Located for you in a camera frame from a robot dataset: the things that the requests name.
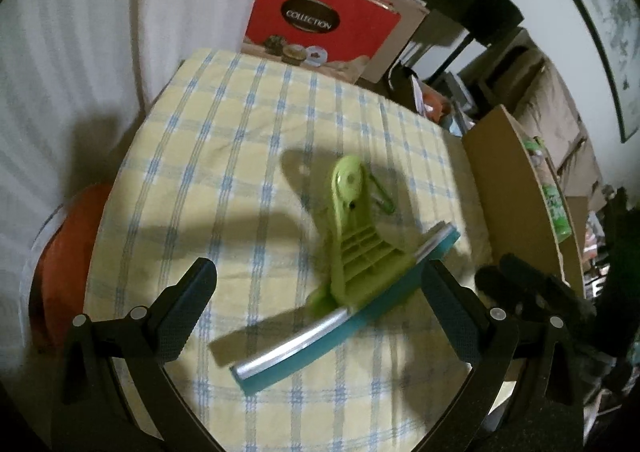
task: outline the picture frame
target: picture frame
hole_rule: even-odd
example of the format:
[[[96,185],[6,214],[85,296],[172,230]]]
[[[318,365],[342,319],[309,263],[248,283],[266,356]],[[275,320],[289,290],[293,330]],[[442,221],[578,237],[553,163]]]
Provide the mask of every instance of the picture frame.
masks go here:
[[[620,139],[640,129],[640,0],[573,0],[602,59]]]

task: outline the black oval label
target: black oval label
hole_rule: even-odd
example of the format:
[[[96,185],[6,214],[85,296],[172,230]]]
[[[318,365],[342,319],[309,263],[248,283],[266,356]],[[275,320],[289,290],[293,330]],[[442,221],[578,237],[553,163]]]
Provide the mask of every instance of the black oval label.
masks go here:
[[[340,25],[338,12],[318,0],[286,0],[280,12],[287,23],[303,32],[328,34]]]

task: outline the red box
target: red box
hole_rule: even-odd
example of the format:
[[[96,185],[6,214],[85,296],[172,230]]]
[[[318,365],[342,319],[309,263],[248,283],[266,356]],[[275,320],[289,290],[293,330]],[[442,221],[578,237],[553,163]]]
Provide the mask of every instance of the red box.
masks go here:
[[[354,83],[399,20],[374,0],[255,0],[242,52]]]

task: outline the yellow checkered tablecloth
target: yellow checkered tablecloth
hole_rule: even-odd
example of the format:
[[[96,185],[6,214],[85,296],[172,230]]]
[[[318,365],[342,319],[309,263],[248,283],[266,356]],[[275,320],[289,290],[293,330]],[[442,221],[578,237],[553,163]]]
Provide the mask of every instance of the yellow checkered tablecloth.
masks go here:
[[[205,255],[218,287],[166,369],[229,452],[410,450],[466,376],[424,296],[289,378],[246,397],[228,366],[304,324],[328,278],[326,176],[356,154],[394,198],[376,213],[411,251],[439,220],[462,237],[446,259],[468,283],[491,260],[460,139],[384,98],[318,73],[197,51],[140,128],[102,217],[85,297],[93,320],[149,305]],[[118,369],[140,424],[126,368]]]

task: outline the silver screw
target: silver screw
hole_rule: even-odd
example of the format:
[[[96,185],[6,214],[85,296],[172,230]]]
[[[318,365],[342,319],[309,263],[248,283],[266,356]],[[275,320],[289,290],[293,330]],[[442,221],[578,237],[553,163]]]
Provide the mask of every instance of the silver screw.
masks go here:
[[[85,315],[76,315],[72,321],[72,324],[76,327],[80,327],[82,324],[86,322]]]
[[[562,319],[561,319],[560,317],[555,317],[555,316],[554,316],[554,317],[551,317],[551,318],[549,319],[549,322],[551,323],[551,325],[552,325],[553,327],[556,327],[556,328],[558,328],[558,329],[560,329],[561,327],[563,327],[563,326],[564,326],[564,322],[562,321]]]
[[[499,307],[492,308],[491,311],[489,312],[489,315],[491,315],[491,318],[495,320],[504,320],[507,318],[507,314],[504,312],[503,309]]]
[[[144,306],[136,306],[131,311],[129,311],[129,316],[133,320],[140,320],[141,318],[146,317],[146,307]]]

